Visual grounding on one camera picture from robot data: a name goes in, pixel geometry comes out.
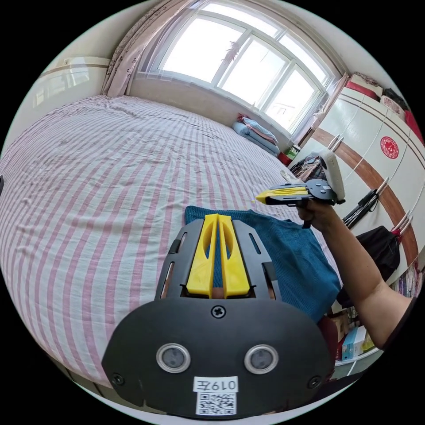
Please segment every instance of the window pane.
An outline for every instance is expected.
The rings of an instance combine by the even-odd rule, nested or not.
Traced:
[[[321,82],[324,83],[326,80],[326,74],[322,71],[316,61],[291,37],[284,35],[279,40],[283,46],[285,46],[295,57],[297,57],[304,65],[313,73],[313,75]]]
[[[315,89],[294,71],[266,110],[266,114],[284,129],[290,129],[301,110],[309,103]]]
[[[262,19],[256,18],[255,16],[250,15],[249,13],[242,12],[238,9],[234,9],[229,6],[210,3],[206,7],[204,7],[203,10],[206,10],[208,12],[220,13],[221,15],[228,16],[229,18],[237,19],[238,21],[251,25],[257,30],[265,32],[271,37],[274,37],[278,32],[278,29],[276,27],[264,22]]]
[[[222,86],[249,104],[258,103],[285,61],[253,40]]]
[[[236,41],[242,32],[242,29],[238,31],[205,19],[195,19],[177,41],[162,69],[210,83],[231,42]]]

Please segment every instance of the wardrobe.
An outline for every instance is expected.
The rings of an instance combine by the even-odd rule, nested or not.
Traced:
[[[390,108],[344,88],[290,168],[324,148],[335,153],[344,181],[346,202],[336,206],[341,218],[371,189],[381,189],[375,209],[353,233],[380,225],[402,231],[401,262],[391,284],[425,246],[425,146]]]

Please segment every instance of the red circular sticker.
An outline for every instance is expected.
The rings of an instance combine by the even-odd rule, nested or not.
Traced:
[[[385,136],[381,139],[381,150],[385,156],[390,159],[396,159],[398,157],[398,146],[397,143],[390,137]]]

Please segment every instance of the pink striped bedsheet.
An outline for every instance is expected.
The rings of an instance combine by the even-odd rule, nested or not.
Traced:
[[[96,96],[24,131],[0,162],[0,267],[40,347],[110,386],[101,359],[117,324],[153,300],[184,209],[253,209],[285,170],[232,129],[135,97]],[[334,260],[316,232],[331,265]]]

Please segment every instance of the black cable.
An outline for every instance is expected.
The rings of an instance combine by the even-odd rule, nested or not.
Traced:
[[[377,193],[377,189],[371,190],[358,202],[357,207],[343,218],[345,225],[349,229],[352,229],[367,213],[375,210],[378,205],[378,199],[379,195]]]

